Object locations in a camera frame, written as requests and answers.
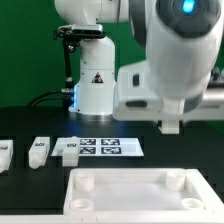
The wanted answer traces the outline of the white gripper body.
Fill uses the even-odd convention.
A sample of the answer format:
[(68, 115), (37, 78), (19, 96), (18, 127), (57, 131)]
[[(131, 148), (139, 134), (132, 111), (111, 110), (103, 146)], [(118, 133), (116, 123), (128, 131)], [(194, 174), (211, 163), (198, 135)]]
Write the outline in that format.
[(163, 112), (163, 100), (146, 84), (146, 62), (137, 62), (119, 69), (114, 89), (113, 117), (122, 121), (224, 120), (224, 82), (212, 82), (203, 100), (184, 113), (170, 108)]

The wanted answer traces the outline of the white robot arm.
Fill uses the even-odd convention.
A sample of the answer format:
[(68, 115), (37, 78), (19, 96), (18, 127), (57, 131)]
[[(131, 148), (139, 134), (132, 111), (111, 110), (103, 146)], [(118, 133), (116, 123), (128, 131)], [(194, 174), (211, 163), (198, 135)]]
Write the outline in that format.
[[(224, 90), (210, 87), (224, 33), (224, 0), (54, 0), (58, 33), (79, 44), (71, 115), (116, 120), (221, 120)], [(144, 60), (115, 65), (106, 23), (127, 22)]]

